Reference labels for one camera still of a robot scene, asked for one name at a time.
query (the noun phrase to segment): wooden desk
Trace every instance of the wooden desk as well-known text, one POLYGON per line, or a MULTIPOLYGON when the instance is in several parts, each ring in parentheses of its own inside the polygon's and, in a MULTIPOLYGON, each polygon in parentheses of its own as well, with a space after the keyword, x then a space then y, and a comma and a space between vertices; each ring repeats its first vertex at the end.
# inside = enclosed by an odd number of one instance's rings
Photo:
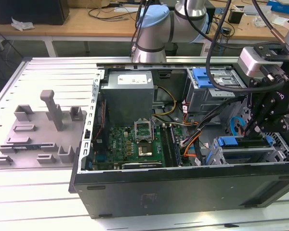
MULTIPOLYGON (((225 3, 211 0, 215 7, 224 7, 225 3)), ((234 0, 233 4, 245 4, 241 0, 234 0)), ((110 17, 122 13, 110 12, 100 13, 100 17, 110 17)), ((45 42, 50 57, 57 56, 53 41, 130 41, 134 33, 135 21, 128 15, 127 20, 119 22, 106 22, 94 19, 88 16, 86 9, 70 9, 70 15, 62 26, 34 25, 32 30, 18 31, 11 25, 0 25, 0 32, 10 40, 42 40, 45 42)), ((229 40, 229 43, 251 44, 260 41, 272 41, 276 38, 266 27, 256 28, 253 23, 253 16, 243 16, 241 23, 233 26, 236 29, 235 34, 229 40)), ((286 35, 288 29, 283 26, 274 25, 283 35, 286 35)), ((211 26, 209 33, 213 37, 216 31, 216 25, 211 26)))

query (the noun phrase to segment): yellow wire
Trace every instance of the yellow wire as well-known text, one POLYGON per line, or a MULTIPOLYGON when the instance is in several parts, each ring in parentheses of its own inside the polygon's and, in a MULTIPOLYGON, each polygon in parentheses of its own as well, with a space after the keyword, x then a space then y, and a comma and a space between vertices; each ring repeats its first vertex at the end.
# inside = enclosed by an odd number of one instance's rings
POLYGON ((168 114, 172 113, 172 112, 175 110, 175 107, 176 107, 176 105, 177 105, 177 102, 176 102, 174 96, 173 96, 167 89, 165 89, 165 88, 163 88, 163 87, 161 87, 161 86, 158 86, 158 88, 163 89, 164 91, 166 91, 166 92, 172 97, 173 107, 172 107, 172 109, 171 109, 170 111, 168 111, 168 112, 156 113, 156 114, 152 114, 152 115, 154 115, 154 116, 159 116, 159 115, 160 115, 160 116, 162 116, 162 115, 165 116, 165 115, 168 115, 168 114))

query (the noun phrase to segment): black box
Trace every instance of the black box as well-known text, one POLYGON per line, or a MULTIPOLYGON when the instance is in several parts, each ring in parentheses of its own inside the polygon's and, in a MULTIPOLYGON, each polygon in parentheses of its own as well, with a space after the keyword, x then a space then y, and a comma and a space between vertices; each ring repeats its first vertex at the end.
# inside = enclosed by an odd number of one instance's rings
MULTIPOLYGON (((166 4, 169 8, 169 10, 174 11, 175 4, 177 4, 177 0, 160 0, 160 4, 166 4)), ((212 5, 212 3, 209 0, 206 0, 204 3, 204 6, 207 8, 207 13, 209 16, 209 22, 208 22, 208 29, 206 31, 206 34, 210 32, 212 20, 215 13, 215 6, 212 5)))
POLYGON ((241 22, 243 14, 243 11, 230 11, 228 22, 239 24, 241 22))
POLYGON ((67 0, 0 0, 0 24, 13 19, 33 24, 62 25, 69 14, 67 0))

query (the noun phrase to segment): red wire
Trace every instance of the red wire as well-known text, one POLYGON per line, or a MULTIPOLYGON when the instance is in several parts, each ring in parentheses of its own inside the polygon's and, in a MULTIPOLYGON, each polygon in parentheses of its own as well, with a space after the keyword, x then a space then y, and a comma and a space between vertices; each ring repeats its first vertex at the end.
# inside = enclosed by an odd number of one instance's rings
POLYGON ((98 135, 100 134, 101 130, 102 130, 102 127, 103 127, 103 123, 104 123, 104 102, 102 102, 102 123, 101 123, 101 127, 100 129, 98 130, 98 133, 96 134, 96 137, 93 141, 95 141, 98 137, 98 135))

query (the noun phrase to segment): ram slot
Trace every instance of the ram slot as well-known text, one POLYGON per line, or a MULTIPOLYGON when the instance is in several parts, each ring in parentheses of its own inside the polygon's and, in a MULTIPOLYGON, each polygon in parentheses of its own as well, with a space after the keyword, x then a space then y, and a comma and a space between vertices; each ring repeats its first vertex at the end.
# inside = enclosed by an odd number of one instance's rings
POLYGON ((176 151, 173 146, 173 136, 171 133, 171 127, 166 128, 166 134, 167 134, 167 144, 169 147, 169 152, 171 156, 171 162, 173 167, 178 167, 177 157, 176 157, 176 151))
POLYGON ((177 145, 177 142, 175 140, 175 136, 174 136, 174 132, 173 132, 173 127, 169 127, 170 133, 171 133, 171 140, 172 140, 172 148, 174 149, 174 153, 175 153, 175 159, 177 161, 177 166, 180 165, 181 163, 181 156, 180 156, 180 151, 177 145))
POLYGON ((161 137, 162 149, 164 153, 165 166, 172 167, 172 159, 171 159, 171 153, 170 153, 170 146, 167 140, 166 128, 163 128, 161 125, 159 132, 160 132, 160 137, 161 137))

